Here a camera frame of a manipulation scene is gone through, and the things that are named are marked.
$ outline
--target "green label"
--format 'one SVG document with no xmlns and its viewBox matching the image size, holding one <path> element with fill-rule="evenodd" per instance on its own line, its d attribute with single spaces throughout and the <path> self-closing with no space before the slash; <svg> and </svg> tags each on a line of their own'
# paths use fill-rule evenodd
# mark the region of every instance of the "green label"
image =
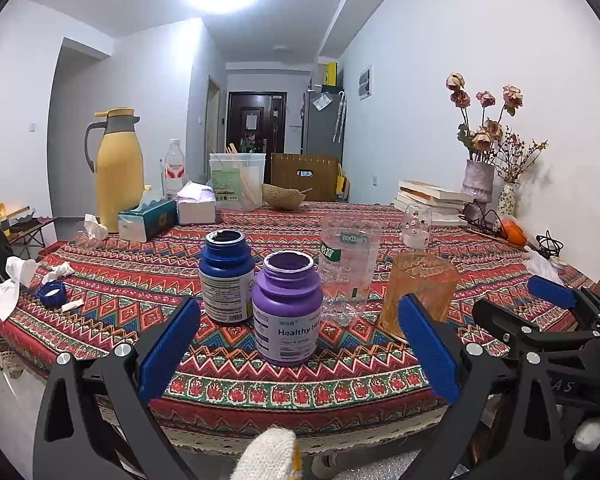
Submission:
<svg viewBox="0 0 600 480">
<path fill-rule="evenodd" d="M 238 202 L 242 198 L 240 169 L 212 170 L 211 187 L 218 202 Z"/>
<path fill-rule="evenodd" d="M 364 245 L 366 244 L 366 236 L 357 235 L 355 233 L 340 233 L 340 243 L 347 245 Z"/>
<path fill-rule="evenodd" d="M 330 262 L 339 262 L 341 249 L 331 249 L 326 243 L 320 243 L 320 252 Z"/>
</svg>

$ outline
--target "metal screw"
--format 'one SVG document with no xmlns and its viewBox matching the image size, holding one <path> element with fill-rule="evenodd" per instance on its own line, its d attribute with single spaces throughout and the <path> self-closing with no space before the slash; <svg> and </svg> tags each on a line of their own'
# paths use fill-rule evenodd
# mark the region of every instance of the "metal screw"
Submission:
<svg viewBox="0 0 600 480">
<path fill-rule="evenodd" d="M 114 352 L 118 357 L 128 356 L 129 352 L 131 352 L 131 345 L 127 343 L 122 343 L 122 345 L 118 345 L 115 347 Z"/>
<path fill-rule="evenodd" d="M 71 360 L 71 354 L 69 352 L 62 352 L 57 358 L 56 363 L 59 365 L 65 365 Z"/>
<path fill-rule="evenodd" d="M 481 355 L 482 347 L 478 343 L 469 343 L 466 346 L 466 352 L 471 355 Z"/>
<path fill-rule="evenodd" d="M 537 365 L 540 362 L 540 356 L 535 352 L 529 352 L 526 355 L 526 360 L 529 361 L 533 365 Z"/>
</svg>

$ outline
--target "woven basket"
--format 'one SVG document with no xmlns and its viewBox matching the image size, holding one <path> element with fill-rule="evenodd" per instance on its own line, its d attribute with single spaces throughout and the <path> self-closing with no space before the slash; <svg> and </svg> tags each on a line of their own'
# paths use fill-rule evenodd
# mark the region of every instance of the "woven basket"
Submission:
<svg viewBox="0 0 600 480">
<path fill-rule="evenodd" d="M 302 203 L 305 196 L 297 189 L 262 184 L 262 198 L 273 209 L 292 211 Z"/>
</svg>

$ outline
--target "gray refrigerator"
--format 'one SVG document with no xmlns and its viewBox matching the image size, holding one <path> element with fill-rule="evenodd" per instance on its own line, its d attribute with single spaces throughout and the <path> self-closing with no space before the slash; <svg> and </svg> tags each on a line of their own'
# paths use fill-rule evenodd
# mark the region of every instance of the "gray refrigerator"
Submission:
<svg viewBox="0 0 600 480">
<path fill-rule="evenodd" d="M 302 118 L 302 145 L 300 152 L 303 155 L 334 156 L 342 163 L 344 124 L 341 127 L 342 132 L 336 136 L 335 142 L 333 140 L 338 120 L 338 109 L 340 108 L 340 95 L 338 92 L 341 88 L 331 88 L 334 90 L 304 93 L 304 116 Z M 319 99 L 323 93 L 329 95 L 331 103 L 322 110 L 318 110 L 314 105 L 314 101 Z"/>
</svg>

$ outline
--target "purple bottle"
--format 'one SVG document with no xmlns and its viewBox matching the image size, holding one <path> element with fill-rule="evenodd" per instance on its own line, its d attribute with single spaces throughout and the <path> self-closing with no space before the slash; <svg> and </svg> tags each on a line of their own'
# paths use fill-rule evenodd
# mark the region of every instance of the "purple bottle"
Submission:
<svg viewBox="0 0 600 480">
<path fill-rule="evenodd" d="M 311 256 L 280 251 L 264 259 L 253 288 L 256 348 L 278 366 L 298 366 L 315 351 L 322 289 Z"/>
</svg>

